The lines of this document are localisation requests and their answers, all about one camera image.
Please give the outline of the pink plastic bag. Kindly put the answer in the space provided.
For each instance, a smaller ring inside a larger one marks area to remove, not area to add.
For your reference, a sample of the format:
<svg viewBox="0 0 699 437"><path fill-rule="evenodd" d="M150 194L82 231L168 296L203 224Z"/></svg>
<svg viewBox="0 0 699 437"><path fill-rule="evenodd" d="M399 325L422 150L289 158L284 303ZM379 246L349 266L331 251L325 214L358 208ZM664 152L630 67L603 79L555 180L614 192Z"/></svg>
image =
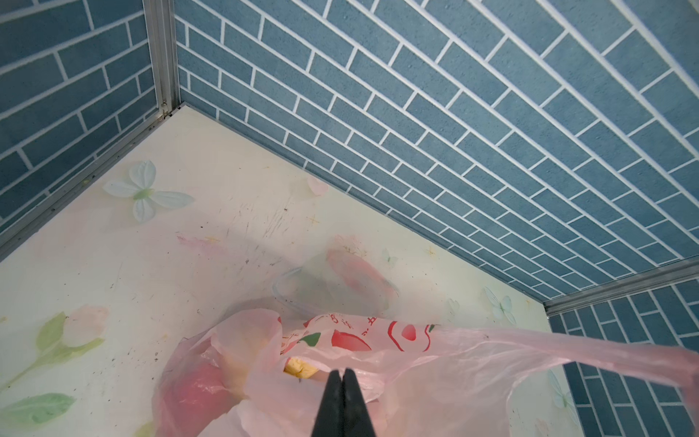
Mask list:
<svg viewBox="0 0 699 437"><path fill-rule="evenodd" d="M198 436L308 436L332 371L352 369L380 436L506 436L514 390L571 362L675 386L698 415L698 356L679 347L606 342L521 329L464 329L327 313L284 323L276 311L238 311L183 340L163 375L192 353L221 356L234 405ZM290 358L319 371L284 373Z"/></svg>

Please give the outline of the yellow fake fruit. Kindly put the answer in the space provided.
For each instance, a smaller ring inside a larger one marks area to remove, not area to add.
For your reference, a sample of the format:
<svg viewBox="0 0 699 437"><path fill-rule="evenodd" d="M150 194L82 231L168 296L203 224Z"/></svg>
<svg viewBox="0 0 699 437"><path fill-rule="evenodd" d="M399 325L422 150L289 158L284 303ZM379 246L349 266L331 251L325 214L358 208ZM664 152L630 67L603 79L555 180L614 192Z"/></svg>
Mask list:
<svg viewBox="0 0 699 437"><path fill-rule="evenodd" d="M284 373L292 375L298 379L310 379L318 371L319 370L316 367L304 362L303 360L300 360L299 358L290 358L287 360L284 367Z"/></svg>

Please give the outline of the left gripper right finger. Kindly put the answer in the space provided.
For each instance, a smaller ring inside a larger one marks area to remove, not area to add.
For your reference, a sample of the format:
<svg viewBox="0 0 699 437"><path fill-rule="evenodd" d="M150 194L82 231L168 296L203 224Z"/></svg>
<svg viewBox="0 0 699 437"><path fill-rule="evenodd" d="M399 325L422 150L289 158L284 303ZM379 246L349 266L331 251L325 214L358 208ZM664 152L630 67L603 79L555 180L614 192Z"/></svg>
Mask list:
<svg viewBox="0 0 699 437"><path fill-rule="evenodd" d="M356 373L347 368L342 378L342 436L375 437L371 417Z"/></svg>

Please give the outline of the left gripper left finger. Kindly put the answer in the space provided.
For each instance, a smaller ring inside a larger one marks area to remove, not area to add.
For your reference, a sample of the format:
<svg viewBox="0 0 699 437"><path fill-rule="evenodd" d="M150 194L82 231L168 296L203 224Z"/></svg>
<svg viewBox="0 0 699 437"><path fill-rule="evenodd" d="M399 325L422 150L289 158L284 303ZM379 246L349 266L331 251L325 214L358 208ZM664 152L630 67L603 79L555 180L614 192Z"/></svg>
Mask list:
<svg viewBox="0 0 699 437"><path fill-rule="evenodd" d="M329 374L320 408L311 433L312 437L342 437L343 382L339 371Z"/></svg>

